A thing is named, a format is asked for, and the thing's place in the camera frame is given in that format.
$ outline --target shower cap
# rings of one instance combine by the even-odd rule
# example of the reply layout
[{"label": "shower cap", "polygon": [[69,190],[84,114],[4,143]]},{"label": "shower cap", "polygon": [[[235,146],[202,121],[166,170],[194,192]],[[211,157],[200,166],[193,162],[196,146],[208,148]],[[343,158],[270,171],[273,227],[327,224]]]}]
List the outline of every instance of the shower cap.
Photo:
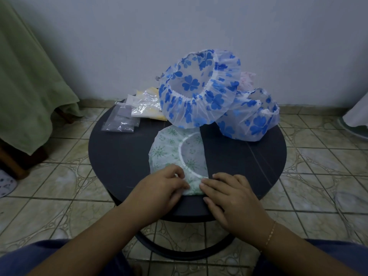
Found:
[{"label": "shower cap", "polygon": [[233,103],[240,80],[240,59],[230,51],[190,53],[160,79],[165,117],[180,128],[211,124]]},{"label": "shower cap", "polygon": [[190,185],[183,195],[200,195],[200,180],[208,178],[200,129],[183,129],[171,125],[160,130],[148,153],[151,173],[169,164],[176,164],[184,170],[185,180]]},{"label": "shower cap", "polygon": [[262,88],[237,91],[230,109],[217,121],[224,136],[258,141],[280,121],[280,108]]}]

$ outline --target round table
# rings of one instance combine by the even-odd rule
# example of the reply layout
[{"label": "round table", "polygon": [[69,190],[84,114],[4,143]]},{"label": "round table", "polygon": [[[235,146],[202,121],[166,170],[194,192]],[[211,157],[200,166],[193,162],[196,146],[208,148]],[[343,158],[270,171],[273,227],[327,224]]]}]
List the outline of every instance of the round table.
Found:
[{"label": "round table", "polygon": [[[144,177],[150,174],[148,152],[157,133],[171,124],[168,121],[142,118],[134,133],[106,132],[101,127],[109,117],[108,110],[94,126],[88,153],[90,163],[99,180],[116,205],[130,194]],[[208,174],[226,172],[242,174],[261,199],[279,179],[286,162],[286,144],[278,126],[269,130],[258,142],[234,140],[223,136],[216,123],[200,127],[205,149]],[[180,223],[209,222],[214,218],[203,201],[203,195],[183,196],[163,220]],[[148,249],[163,257],[189,261],[199,260],[226,248],[234,239],[228,235],[209,248],[179,252],[163,248],[141,232],[137,239]]]}]

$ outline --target tiled floor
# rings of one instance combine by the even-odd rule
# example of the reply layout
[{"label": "tiled floor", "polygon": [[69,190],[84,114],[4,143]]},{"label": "tiled floor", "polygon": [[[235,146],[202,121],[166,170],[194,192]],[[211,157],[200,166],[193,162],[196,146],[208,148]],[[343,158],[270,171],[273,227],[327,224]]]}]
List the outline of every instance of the tiled floor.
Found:
[{"label": "tiled floor", "polygon": [[[103,108],[65,124],[56,116],[46,144],[50,155],[8,197],[0,199],[0,254],[46,238],[74,237],[114,207],[88,158],[88,139]],[[368,246],[368,142],[341,130],[334,116],[281,115],[287,161],[280,180],[262,199],[272,218],[299,236],[349,240]],[[225,235],[217,222],[158,221],[143,233],[178,251],[200,250]],[[240,240],[192,263],[151,253],[136,238],[124,248],[144,276],[244,276],[259,255]]]}]

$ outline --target wooden furniture leg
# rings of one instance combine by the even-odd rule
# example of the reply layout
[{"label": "wooden furniture leg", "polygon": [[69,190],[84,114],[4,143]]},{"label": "wooden furniture leg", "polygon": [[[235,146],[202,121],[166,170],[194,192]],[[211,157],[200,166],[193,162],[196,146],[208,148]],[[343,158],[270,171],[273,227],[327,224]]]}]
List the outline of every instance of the wooden furniture leg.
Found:
[{"label": "wooden furniture leg", "polygon": [[74,120],[65,112],[63,112],[60,108],[56,108],[54,110],[57,114],[59,114],[68,124],[72,124]]},{"label": "wooden furniture leg", "polygon": [[22,169],[16,161],[13,160],[12,157],[8,153],[6,153],[0,147],[0,161],[3,162],[8,168],[10,168],[14,174],[16,175],[16,179],[24,179],[26,178],[30,172],[27,170]]}]

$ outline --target green towel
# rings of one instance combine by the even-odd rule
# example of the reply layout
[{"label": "green towel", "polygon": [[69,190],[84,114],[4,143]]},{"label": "green towel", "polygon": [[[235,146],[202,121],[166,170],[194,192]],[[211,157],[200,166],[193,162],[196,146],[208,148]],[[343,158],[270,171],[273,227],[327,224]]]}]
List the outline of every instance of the green towel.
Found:
[{"label": "green towel", "polygon": [[0,0],[0,89],[0,138],[29,155],[50,137],[55,108],[81,116],[78,97],[7,0]]}]

